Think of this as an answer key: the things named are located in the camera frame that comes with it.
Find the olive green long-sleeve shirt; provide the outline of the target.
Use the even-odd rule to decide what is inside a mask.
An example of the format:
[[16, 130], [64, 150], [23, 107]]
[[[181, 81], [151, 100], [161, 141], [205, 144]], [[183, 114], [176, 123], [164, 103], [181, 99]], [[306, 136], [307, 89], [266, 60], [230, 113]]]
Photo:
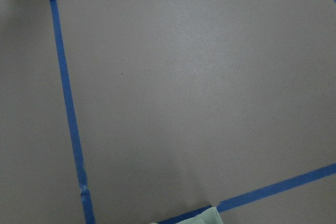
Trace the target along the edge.
[[217, 211], [216, 207], [206, 206], [190, 212], [186, 212], [179, 216], [172, 217], [167, 220], [159, 221], [161, 224], [171, 223], [211, 223], [211, 224], [223, 224], [222, 218]]

